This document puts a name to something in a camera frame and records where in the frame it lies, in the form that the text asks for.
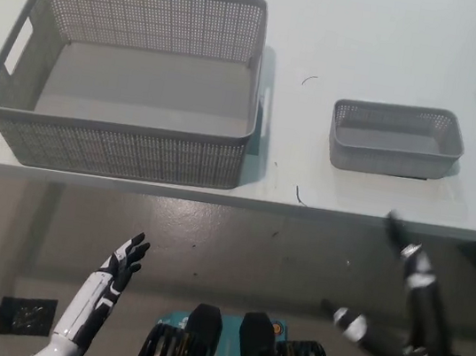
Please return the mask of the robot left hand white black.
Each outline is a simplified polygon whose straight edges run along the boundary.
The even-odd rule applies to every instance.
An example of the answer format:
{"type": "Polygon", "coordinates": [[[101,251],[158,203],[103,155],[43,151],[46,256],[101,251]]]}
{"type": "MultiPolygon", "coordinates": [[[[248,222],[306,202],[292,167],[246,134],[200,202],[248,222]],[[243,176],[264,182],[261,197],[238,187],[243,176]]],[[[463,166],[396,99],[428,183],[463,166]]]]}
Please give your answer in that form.
{"type": "Polygon", "coordinates": [[[140,233],[121,245],[84,282],[55,326],[54,333],[86,352],[105,324],[140,260],[150,248],[140,233]]]}

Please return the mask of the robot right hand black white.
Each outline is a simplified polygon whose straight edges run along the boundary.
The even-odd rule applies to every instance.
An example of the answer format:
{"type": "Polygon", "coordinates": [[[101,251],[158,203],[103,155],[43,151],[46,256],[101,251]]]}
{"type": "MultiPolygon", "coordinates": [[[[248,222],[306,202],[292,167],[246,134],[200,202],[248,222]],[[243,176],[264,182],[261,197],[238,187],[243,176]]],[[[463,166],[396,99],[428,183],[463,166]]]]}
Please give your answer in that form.
{"type": "Polygon", "coordinates": [[[321,307],[343,336],[371,356],[456,356],[443,309],[437,274],[422,244],[412,240],[402,221],[390,212],[386,234],[402,263],[403,284],[410,312],[411,334],[404,343],[377,327],[367,316],[328,299],[321,307]]]}

